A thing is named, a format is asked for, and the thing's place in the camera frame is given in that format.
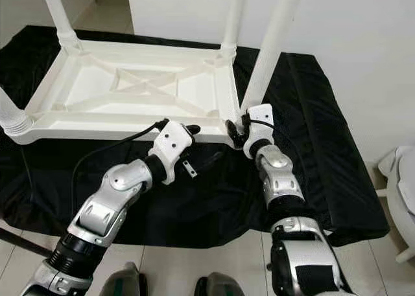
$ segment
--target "tiled floor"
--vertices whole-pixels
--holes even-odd
[[[97,0],[97,6],[75,26],[132,34],[128,0]],[[335,249],[345,276],[358,295],[415,296],[415,260],[402,265],[395,263],[395,255],[405,248],[405,244],[393,222],[390,224],[392,231],[382,239]],[[0,227],[49,248],[58,240],[22,232],[2,221]],[[212,271],[231,275],[246,295],[274,295],[270,273],[265,269],[270,246],[269,234],[257,231],[249,231],[231,243],[213,249],[112,245],[95,273],[88,295],[98,295],[106,278],[127,261],[134,261],[147,274],[153,296],[190,296],[197,278]],[[41,260],[42,257],[34,253],[0,241],[0,295],[18,295]]]

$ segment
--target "white wall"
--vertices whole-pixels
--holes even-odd
[[[74,22],[92,3],[92,0],[62,0],[66,13]],[[25,25],[53,26],[45,0],[0,0],[0,47]]]
[[[259,47],[276,0],[246,0],[239,45]],[[220,43],[227,0],[130,0],[134,32]],[[363,158],[415,143],[414,0],[302,0],[285,51],[314,54]]]

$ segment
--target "black cloth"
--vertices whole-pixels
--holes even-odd
[[[218,49],[218,45],[109,32],[77,31],[84,40]],[[60,46],[56,30],[25,27],[0,50],[0,85],[24,108]],[[233,65],[241,101],[258,50],[239,47]],[[308,204],[333,245],[388,232],[363,161],[314,56],[282,54],[264,102],[274,108],[276,144],[291,157]],[[0,132],[0,215],[12,226],[60,235],[71,221],[70,181],[76,162],[111,141],[42,139],[19,146]],[[144,157],[151,142],[130,142],[88,159],[80,168],[77,201],[94,193],[103,173]],[[301,167],[300,157],[305,165]],[[248,229],[264,231],[267,212],[252,161],[224,144],[196,144],[188,160],[199,175],[178,168],[177,180],[133,205],[116,241],[175,247],[222,245]]]

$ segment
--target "black tablecloth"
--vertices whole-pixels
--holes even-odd
[[[107,32],[77,34],[85,40],[218,49],[218,45]],[[50,27],[25,27],[0,50],[0,85],[19,107],[26,106],[59,50],[56,31]],[[233,70],[240,101],[257,53],[237,49]],[[333,232],[331,243],[385,235],[388,224],[379,200],[315,57],[282,54],[264,102],[272,104],[274,122],[285,132],[274,133],[276,144],[293,160],[308,204],[322,226]],[[17,228],[62,234],[71,221],[74,165],[84,154],[109,143],[42,139],[19,146],[1,131],[0,216]],[[150,146],[130,142],[88,159],[79,172],[76,208],[97,190],[109,167],[146,156]],[[252,161],[223,144],[197,144],[189,153],[199,176],[191,180],[178,169],[173,184],[142,196],[130,208],[117,242],[211,247],[248,229],[267,228],[261,182]]]

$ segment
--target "robotic arm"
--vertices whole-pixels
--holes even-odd
[[[172,183],[176,162],[193,142],[185,126],[169,121],[148,157],[110,168],[101,187],[84,202],[53,254],[41,263],[21,295],[85,295],[129,206],[153,185]]]
[[[306,205],[292,161],[274,144],[269,104],[248,110],[243,150],[263,182],[272,235],[272,287],[279,296],[352,295],[336,256]]]

